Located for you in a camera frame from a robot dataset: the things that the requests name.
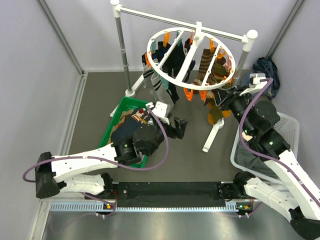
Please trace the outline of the olive green striped sock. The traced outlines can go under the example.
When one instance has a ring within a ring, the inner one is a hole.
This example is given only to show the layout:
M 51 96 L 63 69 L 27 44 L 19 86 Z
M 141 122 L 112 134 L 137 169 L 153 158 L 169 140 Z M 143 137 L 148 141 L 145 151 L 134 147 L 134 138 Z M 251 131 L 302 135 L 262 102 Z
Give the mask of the olive green striped sock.
M 209 82 L 211 84 L 219 84 L 223 80 L 227 79 L 230 73 L 226 70 L 224 66 L 225 62 L 215 61 L 211 69 L 211 74 L 209 76 Z

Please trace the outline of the navy santa pattern sock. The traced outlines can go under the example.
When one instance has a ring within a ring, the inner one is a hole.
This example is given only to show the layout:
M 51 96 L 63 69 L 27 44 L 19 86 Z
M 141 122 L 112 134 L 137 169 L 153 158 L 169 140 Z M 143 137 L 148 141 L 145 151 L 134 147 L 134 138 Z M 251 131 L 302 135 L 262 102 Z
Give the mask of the navy santa pattern sock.
M 122 124 L 113 131 L 110 143 L 129 138 L 135 130 L 147 124 L 150 119 L 151 115 L 146 108 L 136 108 L 132 113 L 126 115 Z

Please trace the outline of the brown striped sock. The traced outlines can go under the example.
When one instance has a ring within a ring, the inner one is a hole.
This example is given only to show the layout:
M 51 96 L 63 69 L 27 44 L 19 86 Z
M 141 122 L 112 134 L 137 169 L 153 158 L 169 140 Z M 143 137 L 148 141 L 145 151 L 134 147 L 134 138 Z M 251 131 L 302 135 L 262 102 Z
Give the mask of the brown striped sock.
M 194 79 L 194 81 L 192 82 L 193 85 L 199 86 L 202 84 L 202 82 L 206 76 L 206 73 L 209 69 L 209 66 L 210 66 L 210 63 L 211 63 L 213 56 L 214 56 L 214 53 L 211 52 L 210 49 L 205 48 L 203 50 L 197 76 Z

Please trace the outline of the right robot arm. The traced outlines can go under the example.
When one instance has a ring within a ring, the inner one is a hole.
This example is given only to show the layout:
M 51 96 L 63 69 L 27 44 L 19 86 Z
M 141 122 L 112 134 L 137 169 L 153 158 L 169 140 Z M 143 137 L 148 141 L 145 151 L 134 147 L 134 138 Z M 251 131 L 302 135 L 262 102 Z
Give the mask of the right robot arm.
M 239 123 L 238 141 L 271 170 L 286 187 L 282 192 L 266 183 L 266 175 L 246 170 L 236 179 L 233 192 L 253 197 L 282 215 L 305 240 L 320 237 L 320 189 L 298 163 L 290 144 L 275 129 L 281 120 L 276 107 L 245 88 L 215 89 L 214 104 L 231 111 Z

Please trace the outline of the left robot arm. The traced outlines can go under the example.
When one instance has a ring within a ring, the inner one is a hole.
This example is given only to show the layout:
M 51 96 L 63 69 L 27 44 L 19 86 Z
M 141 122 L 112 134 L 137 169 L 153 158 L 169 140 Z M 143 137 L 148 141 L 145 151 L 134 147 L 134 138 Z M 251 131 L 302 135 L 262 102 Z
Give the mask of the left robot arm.
M 177 117 L 173 124 L 166 120 L 142 123 L 132 131 L 125 130 L 122 136 L 116 130 L 110 144 L 94 150 L 64 156 L 43 152 L 34 168 L 35 196 L 46 199 L 62 192 L 78 192 L 109 198 L 114 191 L 111 177 L 106 173 L 89 176 L 90 172 L 116 167 L 131 169 L 151 156 L 162 142 L 182 139 L 187 124 L 187 120 Z

